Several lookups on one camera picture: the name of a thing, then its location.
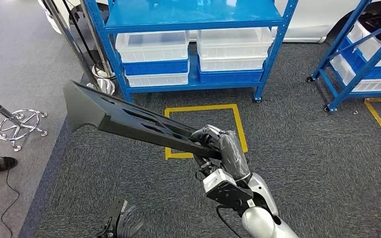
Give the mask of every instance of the carpet floor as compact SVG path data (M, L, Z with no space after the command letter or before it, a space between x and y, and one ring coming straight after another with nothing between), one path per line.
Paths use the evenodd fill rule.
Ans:
M327 48L284 44L261 104L251 101L251 88L135 94L134 101L161 114L166 107L237 104L250 168L299 237L381 237L381 128L360 99L324 113L323 82L305 82ZM231 110L171 118L236 128ZM93 237L114 196L139 207L145 217L139 237L234 237L195 171L193 160L165 160L162 147L90 126L69 134L65 123L20 237ZM237 214L223 213L248 237Z

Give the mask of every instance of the electrical wire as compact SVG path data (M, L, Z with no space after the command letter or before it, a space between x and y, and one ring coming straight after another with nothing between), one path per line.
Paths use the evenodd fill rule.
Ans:
M228 208L228 209L232 209L232 207L226 207L226 206L223 206L223 205L218 205L215 210L217 211L217 215L218 217L224 222L224 224L226 224L226 226L228 226L228 228L234 232L234 234L237 235L238 238L242 238L233 228L231 228L231 226L226 222L226 220L224 220L224 218L221 216L220 214L220 208Z
M68 4L66 3L66 0L62 0L62 2L63 2L63 4L65 5L65 8L66 8L66 10L67 10L68 13L69 13L69 17L70 17L70 19L72 20L72 22L73 22L73 24L74 24L74 26L75 26L75 29L76 29L76 31L78 32L79 37L81 38L82 43L83 43L84 46L85 46L85 49L87 50L88 55L90 56L90 58L91 58L91 60L93 61L93 63L94 63L94 64L97 64L95 58L94 58L93 55L91 54L91 50L90 50L90 48L88 47L87 42L86 42L85 39L84 39L84 36L82 35L81 31L79 30L78 24L76 23L76 20L75 20L75 18L73 17L73 14L72 14L71 10L69 9L69 6L68 6Z
M9 168L9 164L6 164L6 166L8 167L8 170L7 170L7 173L6 173L6 180L5 180L5 182L6 182L6 185L12 190L12 191L14 191L14 192L16 192L17 193L17 198L11 203L11 205L9 205L6 209L5 209L5 211L2 213L2 215L0 216L0 221L2 222L2 224L8 229L8 231L9 231L9 233L11 234L10 236L9 236L9 238L12 238L12 229L3 221L3 216L5 215L5 213L11 208L11 206L13 206L14 205L14 203L19 199L19 197L20 197L20 193L19 193L19 191L17 191L16 189L14 189L11 185L9 185L9 183L8 183L8 177L9 177L9 171L11 170L10 168Z

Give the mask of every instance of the concrete floor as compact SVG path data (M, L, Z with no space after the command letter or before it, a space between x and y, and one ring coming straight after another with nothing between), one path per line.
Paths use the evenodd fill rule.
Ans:
M69 45L52 29L37 0L0 0L0 104L10 111L36 109L49 114L41 124L48 136L34 133L20 152L0 140L0 156L19 161L8 181L21 196L3 218L15 237L66 116L62 87L82 74ZM6 173L0 173L0 216L16 198L5 177ZM0 222L1 237L9 237L9 231Z

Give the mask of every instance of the blue plastic bin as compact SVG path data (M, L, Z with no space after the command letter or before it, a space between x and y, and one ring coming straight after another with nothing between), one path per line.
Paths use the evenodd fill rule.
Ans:
M126 75L186 73L188 71L188 60L124 63L123 67Z
M338 50L343 49L344 47L352 44L348 37L345 37L342 43L339 45ZM341 55L348 61L351 68L357 74L360 72L362 67L367 63L367 60L363 57L363 54L359 49L353 52L354 47L349 48L341 52ZM372 68L364 77L364 79L381 79L381 66L375 66Z
M199 61L198 70L199 80L205 84L258 82L263 72L263 68L258 70L202 72Z

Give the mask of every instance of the shelf caster wheel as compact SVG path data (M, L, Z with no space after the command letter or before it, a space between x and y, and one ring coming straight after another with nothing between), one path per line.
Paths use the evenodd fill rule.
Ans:
M252 102L254 102L254 103L261 103L262 102L262 97L260 97L259 99L252 98Z
M311 76L309 76L309 77L306 78L306 82L307 83L313 83L314 80L313 80L313 78Z
M325 105L323 107L323 111L326 112L326 113L329 113L331 110L329 109L328 105Z

